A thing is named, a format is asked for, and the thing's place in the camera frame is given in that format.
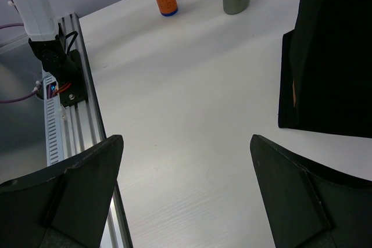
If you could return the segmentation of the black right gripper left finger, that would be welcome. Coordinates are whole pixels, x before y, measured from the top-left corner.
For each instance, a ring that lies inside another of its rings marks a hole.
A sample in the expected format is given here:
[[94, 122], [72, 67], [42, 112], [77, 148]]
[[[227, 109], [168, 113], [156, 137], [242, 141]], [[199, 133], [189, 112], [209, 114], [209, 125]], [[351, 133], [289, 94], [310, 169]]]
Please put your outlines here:
[[1, 247], [99, 247], [123, 154], [121, 135], [1, 184]]

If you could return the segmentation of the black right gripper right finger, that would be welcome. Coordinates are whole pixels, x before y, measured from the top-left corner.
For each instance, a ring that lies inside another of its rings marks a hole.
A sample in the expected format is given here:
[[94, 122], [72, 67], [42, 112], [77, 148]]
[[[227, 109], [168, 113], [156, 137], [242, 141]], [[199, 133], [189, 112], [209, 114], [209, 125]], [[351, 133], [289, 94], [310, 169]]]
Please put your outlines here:
[[261, 135], [250, 151], [276, 247], [371, 247], [371, 181]]

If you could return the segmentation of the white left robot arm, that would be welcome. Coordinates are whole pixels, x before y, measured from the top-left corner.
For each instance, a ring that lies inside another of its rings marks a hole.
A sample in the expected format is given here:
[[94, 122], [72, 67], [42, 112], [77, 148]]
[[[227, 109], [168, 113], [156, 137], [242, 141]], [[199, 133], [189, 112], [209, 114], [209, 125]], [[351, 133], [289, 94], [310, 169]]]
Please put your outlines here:
[[[59, 27], [49, 0], [10, 0], [16, 7], [28, 35], [31, 49], [42, 63], [44, 71], [52, 74], [57, 82], [81, 82], [81, 70], [71, 60], [70, 48], [65, 45], [67, 35]], [[250, 0], [223, 0], [223, 10], [228, 15], [244, 11]]]

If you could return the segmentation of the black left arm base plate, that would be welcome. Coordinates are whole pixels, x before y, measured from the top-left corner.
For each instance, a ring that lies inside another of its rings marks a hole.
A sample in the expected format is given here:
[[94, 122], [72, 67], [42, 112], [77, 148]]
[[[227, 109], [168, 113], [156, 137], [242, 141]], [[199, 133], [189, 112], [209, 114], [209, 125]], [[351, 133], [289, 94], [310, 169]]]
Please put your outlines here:
[[59, 93], [60, 104], [63, 107], [75, 106], [76, 104], [88, 99], [87, 87], [83, 73], [81, 55], [78, 50], [72, 50], [69, 53], [69, 58], [77, 66], [79, 73], [77, 78], [70, 81], [70, 86]]

